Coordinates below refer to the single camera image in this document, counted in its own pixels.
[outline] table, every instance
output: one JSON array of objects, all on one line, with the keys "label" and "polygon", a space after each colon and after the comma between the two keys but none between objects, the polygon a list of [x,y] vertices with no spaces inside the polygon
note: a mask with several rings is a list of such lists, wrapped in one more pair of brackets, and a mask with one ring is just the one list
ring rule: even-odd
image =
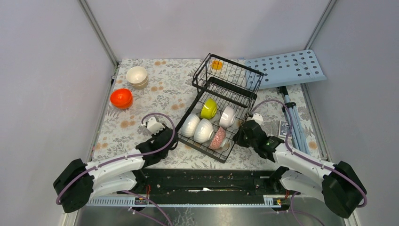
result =
[{"label": "table", "polygon": [[[197,90],[191,82],[192,74],[199,67],[201,61],[199,59],[122,60],[113,90],[129,89],[134,96],[134,103],[127,110],[119,110],[108,103],[97,143],[93,147],[92,161],[128,152],[137,144],[147,140],[151,134],[141,126],[140,120],[148,113],[164,113],[171,117],[174,124],[177,125],[197,95]],[[237,62],[244,64],[244,60],[237,60]],[[134,66],[142,66],[147,69],[149,83],[143,90],[133,89],[126,80],[126,72]],[[297,104],[311,155],[320,159],[301,86],[288,86],[287,89],[291,101]],[[262,89],[257,94],[255,105],[265,99],[277,99],[284,102],[277,89]],[[277,103],[268,103],[259,107],[257,112],[263,116],[262,128],[266,134],[277,136],[279,121],[285,120],[281,106]],[[159,119],[170,126],[166,119]],[[167,158],[148,168],[275,170],[278,165],[260,158],[251,148],[238,145],[235,145],[227,162],[221,163],[179,143],[175,150],[169,151]]]}]

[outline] orange bowl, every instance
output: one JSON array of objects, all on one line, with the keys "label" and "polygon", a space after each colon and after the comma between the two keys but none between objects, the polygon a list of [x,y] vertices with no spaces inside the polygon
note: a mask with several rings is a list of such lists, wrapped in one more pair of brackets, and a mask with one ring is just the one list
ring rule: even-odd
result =
[{"label": "orange bowl", "polygon": [[115,107],[124,107],[133,102],[133,95],[128,89],[117,89],[111,94],[110,101]]},{"label": "orange bowl", "polygon": [[127,105],[122,106],[122,107],[117,107],[117,106],[115,106],[115,107],[117,107],[117,108],[119,108],[121,110],[125,110],[125,109],[130,108],[132,104],[133,104],[133,98],[130,100],[130,102]]}]

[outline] gray floor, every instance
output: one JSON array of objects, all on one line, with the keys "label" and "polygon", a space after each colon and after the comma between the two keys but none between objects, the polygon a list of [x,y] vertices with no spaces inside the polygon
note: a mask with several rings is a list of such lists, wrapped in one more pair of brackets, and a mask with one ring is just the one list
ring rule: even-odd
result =
[{"label": "gray floor", "polygon": [[[270,208],[163,208],[175,226],[259,226],[299,225],[291,213],[275,214]],[[345,225],[342,218],[332,213],[322,202],[313,198],[295,198],[295,210],[311,213],[326,226]],[[164,216],[153,207],[142,211],[168,224]],[[319,226],[320,223],[307,216],[297,214],[304,226]],[[145,217],[133,215],[121,207],[84,207],[80,210],[76,226],[158,226]]]}]

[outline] perforated blue board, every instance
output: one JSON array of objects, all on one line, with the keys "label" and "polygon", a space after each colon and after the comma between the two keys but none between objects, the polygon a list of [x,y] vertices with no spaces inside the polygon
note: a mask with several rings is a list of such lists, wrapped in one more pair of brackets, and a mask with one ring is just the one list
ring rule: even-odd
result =
[{"label": "perforated blue board", "polygon": [[[327,79],[321,71],[316,55],[309,49],[249,59],[245,61],[245,66],[264,73],[260,89]],[[247,81],[252,79],[249,73],[246,77]]]}]

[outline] orange object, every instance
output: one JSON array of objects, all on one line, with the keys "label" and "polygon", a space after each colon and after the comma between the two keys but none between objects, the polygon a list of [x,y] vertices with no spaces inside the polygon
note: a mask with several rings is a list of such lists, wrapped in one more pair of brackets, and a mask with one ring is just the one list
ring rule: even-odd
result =
[{"label": "orange object", "polygon": [[222,62],[220,62],[220,61],[213,61],[212,62],[212,64],[211,64],[211,67],[213,68],[213,69],[216,69],[216,70],[220,70],[221,68],[222,68],[222,66],[223,66],[223,63]]},{"label": "orange object", "polygon": [[133,95],[128,89],[117,89],[111,94],[110,101],[115,107],[126,109],[133,104]]}]

